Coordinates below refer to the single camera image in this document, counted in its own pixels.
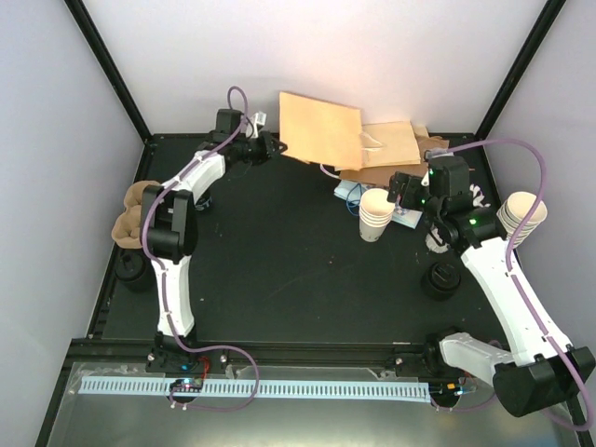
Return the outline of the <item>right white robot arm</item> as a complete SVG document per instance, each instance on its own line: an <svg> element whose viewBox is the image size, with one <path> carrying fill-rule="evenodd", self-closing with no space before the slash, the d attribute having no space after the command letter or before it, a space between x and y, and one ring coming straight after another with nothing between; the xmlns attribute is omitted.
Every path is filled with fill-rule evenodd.
<svg viewBox="0 0 596 447"><path fill-rule="evenodd" d="M508 349L453 332L423 353L426 369L444 375L452 368L471 373L494 390L513 416L545 410L575 396L586 399L585 383L595 369L586 347L575 347L538 300L508 251L507 232L496 213L476 207L469 167L460 156L428 161L428 179L395 172L388 199L420 210L440 240L459 255L480 285L506 335Z"/></svg>

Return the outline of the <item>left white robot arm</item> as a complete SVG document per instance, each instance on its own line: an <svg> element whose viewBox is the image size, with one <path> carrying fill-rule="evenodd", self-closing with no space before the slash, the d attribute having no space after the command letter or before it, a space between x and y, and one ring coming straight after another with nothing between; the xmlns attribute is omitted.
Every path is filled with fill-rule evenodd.
<svg viewBox="0 0 596 447"><path fill-rule="evenodd" d="M156 274L157 332L165 337L186 337L195 328L189 269L198 242L196 205L210 205L210 187L236 163L261 165L287 149L264 129L265 123L264 112L247 117L239 110L219 110L216 129L189 163L171 179L142 191L140 241Z"/></svg>

